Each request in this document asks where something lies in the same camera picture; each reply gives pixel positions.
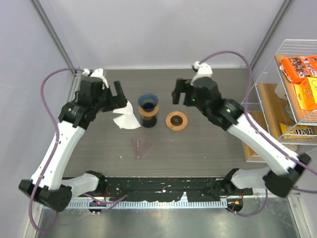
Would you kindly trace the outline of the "white paper coffee filter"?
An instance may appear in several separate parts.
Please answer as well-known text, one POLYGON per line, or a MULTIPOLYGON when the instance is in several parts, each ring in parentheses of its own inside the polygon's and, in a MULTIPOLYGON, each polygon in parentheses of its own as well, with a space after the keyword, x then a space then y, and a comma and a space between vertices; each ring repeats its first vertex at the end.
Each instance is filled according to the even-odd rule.
POLYGON ((114 123, 121 129, 137 129, 141 125, 136 119, 133 111, 125 110, 125 111, 116 111, 114 110, 113 113, 120 114, 120 116, 113 119, 114 123))

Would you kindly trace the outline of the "blue glass dripper cone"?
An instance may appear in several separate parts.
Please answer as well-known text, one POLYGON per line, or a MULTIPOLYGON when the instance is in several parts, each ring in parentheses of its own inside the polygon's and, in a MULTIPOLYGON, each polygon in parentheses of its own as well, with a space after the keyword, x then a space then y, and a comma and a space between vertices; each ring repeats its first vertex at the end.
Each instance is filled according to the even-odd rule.
POLYGON ((138 98, 138 106, 143 108, 145 111, 152 111, 158 103, 158 97, 153 93, 144 93, 138 98))

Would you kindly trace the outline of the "bamboo dripper ring holder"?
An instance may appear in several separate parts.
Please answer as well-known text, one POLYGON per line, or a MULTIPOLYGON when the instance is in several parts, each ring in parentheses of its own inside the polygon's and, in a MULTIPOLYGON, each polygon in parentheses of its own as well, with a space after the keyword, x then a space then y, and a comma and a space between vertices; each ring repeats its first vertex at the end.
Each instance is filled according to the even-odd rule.
POLYGON ((159 111, 159 104, 157 104, 152 111, 145 111, 140 106, 138 107, 139 113, 142 117, 151 118, 157 115, 159 111))

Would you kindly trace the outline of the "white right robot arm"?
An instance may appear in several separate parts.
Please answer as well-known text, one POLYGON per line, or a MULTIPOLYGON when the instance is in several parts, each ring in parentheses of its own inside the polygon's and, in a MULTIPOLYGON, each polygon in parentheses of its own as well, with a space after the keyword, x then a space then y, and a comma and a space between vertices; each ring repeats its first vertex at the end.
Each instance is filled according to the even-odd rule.
POLYGON ((196 62, 192 79, 176 80, 172 102, 177 105, 185 94, 184 105, 196 107, 208 121, 246 143, 267 164, 266 168, 232 169, 224 178, 224 190, 236 195, 242 189, 267 189, 278 197, 287 197, 302 176, 311 158, 288 149, 263 129, 242 105, 221 96, 212 80, 207 63, 196 62))

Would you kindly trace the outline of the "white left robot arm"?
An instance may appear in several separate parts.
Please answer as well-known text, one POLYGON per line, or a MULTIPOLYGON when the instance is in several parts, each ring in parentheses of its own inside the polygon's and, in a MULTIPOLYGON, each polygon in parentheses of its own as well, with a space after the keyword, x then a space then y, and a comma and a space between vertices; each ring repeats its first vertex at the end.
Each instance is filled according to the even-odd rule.
POLYGON ((54 122, 58 132, 41 164, 30 179, 21 180, 18 188, 32 201, 56 212, 63 211, 72 198, 85 193, 94 197, 106 191, 106 177, 99 172, 87 171, 83 175, 63 180, 63 173, 80 138, 99 112, 112 112, 127 106, 119 81, 114 82, 113 95, 102 68, 82 71, 79 90, 75 98, 66 103, 54 122))

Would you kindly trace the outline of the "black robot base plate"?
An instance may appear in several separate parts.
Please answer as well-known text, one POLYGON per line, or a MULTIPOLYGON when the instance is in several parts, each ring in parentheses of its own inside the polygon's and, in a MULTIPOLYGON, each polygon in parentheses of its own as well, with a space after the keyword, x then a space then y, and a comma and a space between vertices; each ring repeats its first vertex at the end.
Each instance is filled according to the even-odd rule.
POLYGON ((222 186, 221 178, 186 177, 107 177, 92 196, 107 196, 114 201, 126 195, 126 201, 172 202, 186 194, 189 202, 220 201, 234 195, 253 195, 251 188, 243 190, 222 186))

